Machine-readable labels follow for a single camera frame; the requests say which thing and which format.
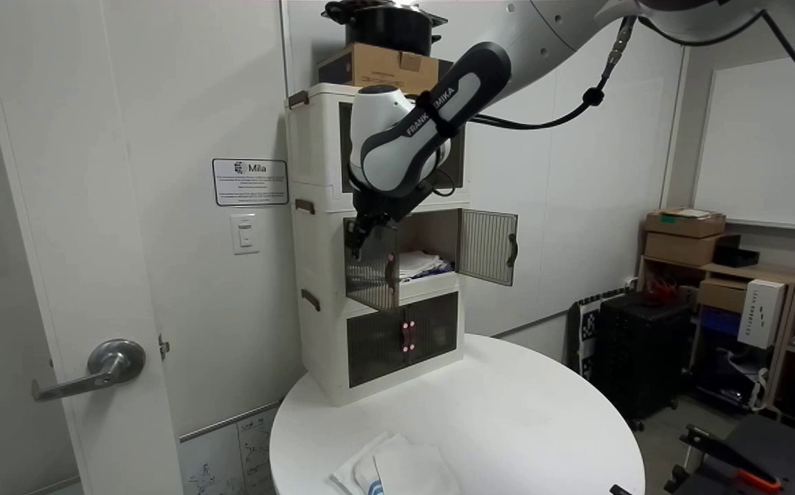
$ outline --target robotic arm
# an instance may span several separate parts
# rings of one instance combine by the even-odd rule
[[[795,28],[795,0],[502,0],[501,9],[497,31],[472,44],[414,104],[394,87],[365,87],[354,99],[354,252],[375,229],[399,222],[432,193],[427,179],[472,116],[552,72],[614,18],[651,18],[676,35],[710,35],[771,9]]]

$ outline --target sticker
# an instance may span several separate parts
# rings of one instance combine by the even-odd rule
[[[285,203],[285,163],[212,159],[216,207],[274,207]]]

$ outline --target round white table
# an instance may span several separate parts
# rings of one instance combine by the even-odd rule
[[[278,410],[270,465],[281,495],[339,495],[331,473],[381,432],[434,445],[464,495],[644,495],[629,425],[584,377],[530,348],[468,336],[464,357],[333,407],[303,377]]]

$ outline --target white door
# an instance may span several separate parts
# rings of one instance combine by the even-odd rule
[[[61,381],[109,337],[146,348],[124,384],[62,398],[87,495],[178,495],[178,453],[98,0],[0,0],[0,145]]]

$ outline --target door handle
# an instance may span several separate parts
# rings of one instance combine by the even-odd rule
[[[39,390],[39,381],[33,380],[33,398],[53,401],[53,398],[130,381],[141,377],[143,365],[146,365],[146,352],[141,344],[126,340],[126,337],[109,337],[91,352],[87,377],[73,380],[73,381],[61,381],[44,390]]]

